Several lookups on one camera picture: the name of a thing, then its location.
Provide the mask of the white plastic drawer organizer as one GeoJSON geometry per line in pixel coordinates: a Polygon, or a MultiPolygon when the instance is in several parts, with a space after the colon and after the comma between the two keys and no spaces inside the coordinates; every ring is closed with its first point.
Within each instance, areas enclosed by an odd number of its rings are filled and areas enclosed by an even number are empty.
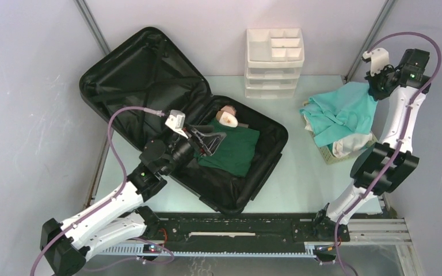
{"type": "Polygon", "coordinates": [[[300,28],[247,29],[245,97],[293,97],[304,60],[300,28]]]}

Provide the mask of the turquoise t-shirt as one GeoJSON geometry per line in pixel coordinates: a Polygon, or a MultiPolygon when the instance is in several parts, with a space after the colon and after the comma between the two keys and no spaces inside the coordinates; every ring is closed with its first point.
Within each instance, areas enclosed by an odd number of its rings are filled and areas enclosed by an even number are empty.
{"type": "Polygon", "coordinates": [[[313,95],[299,112],[310,124],[315,144],[323,147],[355,133],[369,134],[376,107],[369,84],[349,82],[334,91],[313,95]]]}

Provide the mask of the pink brown small box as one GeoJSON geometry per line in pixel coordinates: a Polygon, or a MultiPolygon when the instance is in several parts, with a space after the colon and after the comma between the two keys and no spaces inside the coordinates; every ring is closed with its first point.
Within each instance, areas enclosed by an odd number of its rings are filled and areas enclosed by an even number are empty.
{"type": "Polygon", "coordinates": [[[235,107],[233,107],[231,105],[226,105],[226,106],[222,107],[220,111],[227,112],[227,113],[231,114],[232,116],[236,116],[236,113],[237,113],[235,107]]]}

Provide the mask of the aluminium frame rail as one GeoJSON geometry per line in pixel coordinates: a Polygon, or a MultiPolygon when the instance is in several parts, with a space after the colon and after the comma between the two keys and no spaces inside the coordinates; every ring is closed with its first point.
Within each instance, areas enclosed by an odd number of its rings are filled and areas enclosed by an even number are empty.
{"type": "Polygon", "coordinates": [[[409,245],[409,230],[403,218],[353,218],[348,224],[352,245],[409,245]]]}

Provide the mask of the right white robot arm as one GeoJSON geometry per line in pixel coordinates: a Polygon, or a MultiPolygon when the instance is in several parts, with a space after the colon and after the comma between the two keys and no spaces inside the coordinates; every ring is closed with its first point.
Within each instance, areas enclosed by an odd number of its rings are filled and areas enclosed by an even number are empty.
{"type": "Polygon", "coordinates": [[[407,49],[399,64],[392,66],[383,48],[362,54],[362,60],[371,66],[365,76],[369,94],[376,100],[389,100],[387,121],[379,141],[355,160],[352,183],[313,219],[311,231],[318,240],[338,240],[363,204],[393,192],[417,168],[419,158],[412,154],[412,137],[430,88],[430,77],[425,75],[429,57],[427,51],[407,49]]]}

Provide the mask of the white garment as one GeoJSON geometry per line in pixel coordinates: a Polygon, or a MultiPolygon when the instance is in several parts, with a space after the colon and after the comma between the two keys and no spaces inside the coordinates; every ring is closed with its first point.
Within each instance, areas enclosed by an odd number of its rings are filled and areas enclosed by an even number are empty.
{"type": "Polygon", "coordinates": [[[309,100],[300,109],[305,128],[314,135],[317,147],[332,146],[333,155],[341,158],[361,149],[372,138],[377,102],[370,99],[329,101],[309,100]]]}

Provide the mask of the black ribbed hard-shell suitcase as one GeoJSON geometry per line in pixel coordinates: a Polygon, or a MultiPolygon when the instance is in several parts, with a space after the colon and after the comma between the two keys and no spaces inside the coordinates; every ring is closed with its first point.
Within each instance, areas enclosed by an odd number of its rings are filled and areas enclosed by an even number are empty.
{"type": "MultiPolygon", "coordinates": [[[[253,200],[271,175],[288,141],[275,120],[232,98],[212,93],[206,78],[161,30],[146,27],[88,69],[79,81],[82,99],[105,121],[119,109],[141,106],[185,113],[188,125],[209,125],[226,105],[235,107],[238,127],[260,132],[245,177],[185,157],[171,174],[213,210],[235,215],[253,200]]],[[[137,150],[151,140],[170,144],[177,135],[162,118],[136,110],[118,115],[113,129],[137,150]]]]}

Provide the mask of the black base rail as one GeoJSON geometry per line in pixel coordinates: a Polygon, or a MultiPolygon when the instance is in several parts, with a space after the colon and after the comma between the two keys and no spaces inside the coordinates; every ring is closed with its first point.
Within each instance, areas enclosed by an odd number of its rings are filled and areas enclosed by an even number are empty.
{"type": "Polygon", "coordinates": [[[342,226],[338,238],[333,227],[315,225],[314,213],[219,213],[158,212],[158,220],[142,238],[158,241],[170,251],[201,252],[306,252],[305,246],[322,251],[350,241],[342,226]]]}

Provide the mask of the dark green folded garment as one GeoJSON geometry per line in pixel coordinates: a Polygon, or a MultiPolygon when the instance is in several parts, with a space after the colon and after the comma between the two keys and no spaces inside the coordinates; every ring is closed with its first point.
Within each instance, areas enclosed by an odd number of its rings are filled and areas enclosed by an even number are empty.
{"type": "Polygon", "coordinates": [[[216,119],[208,123],[215,132],[224,132],[226,137],[211,156],[195,155],[199,165],[218,168],[236,177],[245,177],[255,156],[260,132],[255,129],[237,126],[224,126],[216,119]]]}

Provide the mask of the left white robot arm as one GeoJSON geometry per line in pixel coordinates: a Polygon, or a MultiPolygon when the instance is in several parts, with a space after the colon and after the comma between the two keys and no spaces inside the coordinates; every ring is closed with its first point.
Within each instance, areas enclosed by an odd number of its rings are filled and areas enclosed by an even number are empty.
{"type": "Polygon", "coordinates": [[[226,134],[212,126],[180,128],[176,140],[147,142],[140,163],[112,192],[76,215],[50,219],[41,230],[40,249],[55,275],[74,275],[103,250],[125,240],[153,239],[157,215],[144,203],[165,185],[185,157],[213,155],[226,134]]]}

